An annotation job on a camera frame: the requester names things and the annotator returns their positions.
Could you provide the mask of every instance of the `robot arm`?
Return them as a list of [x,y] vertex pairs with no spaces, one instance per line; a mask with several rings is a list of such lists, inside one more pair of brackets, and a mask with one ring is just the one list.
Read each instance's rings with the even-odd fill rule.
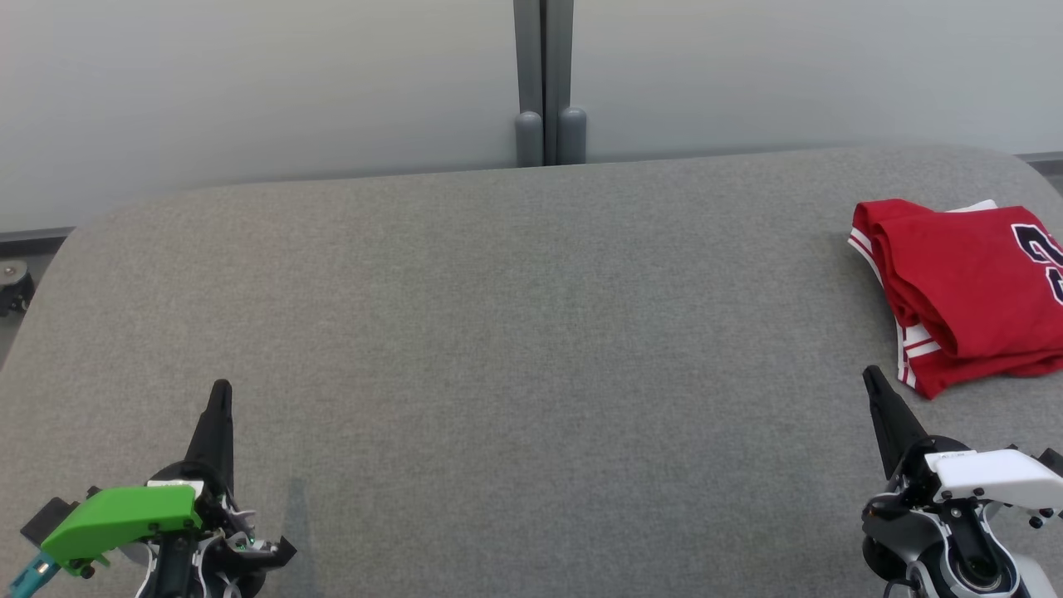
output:
[[144,486],[94,488],[84,505],[53,498],[41,509],[22,529],[40,554],[10,584],[11,597],[29,598],[61,568],[88,579],[95,562],[106,566],[103,554],[121,548],[147,567],[137,598],[253,598],[296,549],[283,536],[256,539],[254,511],[236,507],[232,393],[215,383],[184,461]]
[[929,435],[877,368],[864,383],[888,479],[862,515],[872,570],[930,598],[1056,598],[1041,567],[1009,552],[989,522],[1001,506],[1028,509],[1034,528],[1059,513],[1060,456],[977,452]]

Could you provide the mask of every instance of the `gray table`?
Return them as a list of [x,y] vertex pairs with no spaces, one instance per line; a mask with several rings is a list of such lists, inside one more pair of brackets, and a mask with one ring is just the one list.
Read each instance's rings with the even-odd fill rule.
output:
[[[302,550],[263,596],[880,595],[860,372],[895,337],[845,239],[891,195],[1063,230],[1033,170],[956,147],[233,186],[96,220],[0,373],[0,574],[50,497],[179,459],[227,378],[237,496]],[[931,431],[1040,452],[1061,391],[906,396]],[[1063,532],[1003,517],[1063,587]]]

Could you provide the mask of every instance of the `basketball jersey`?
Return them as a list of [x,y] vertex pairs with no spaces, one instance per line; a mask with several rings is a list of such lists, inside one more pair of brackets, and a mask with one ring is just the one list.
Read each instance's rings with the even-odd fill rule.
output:
[[857,206],[849,244],[897,321],[898,378],[927,398],[995,374],[1063,368],[1063,251],[1023,207]]

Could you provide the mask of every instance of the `black number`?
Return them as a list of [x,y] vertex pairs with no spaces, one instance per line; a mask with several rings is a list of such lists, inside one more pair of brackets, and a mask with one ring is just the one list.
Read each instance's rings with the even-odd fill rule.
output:
[[1030,259],[1037,263],[1051,263],[1045,268],[1045,276],[1048,277],[1056,302],[1063,305],[1063,274],[1059,271],[1059,268],[1063,268],[1063,251],[1056,246],[1050,236],[1033,224],[1012,224],[1011,229],[1015,233],[1018,245]]

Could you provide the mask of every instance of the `red jersey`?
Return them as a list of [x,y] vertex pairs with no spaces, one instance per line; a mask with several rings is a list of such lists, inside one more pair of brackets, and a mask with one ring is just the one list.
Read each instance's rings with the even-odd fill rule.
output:
[[1063,368],[1063,251],[1024,207],[937,212],[865,202],[849,243],[898,326],[898,378],[927,398],[967,380]]

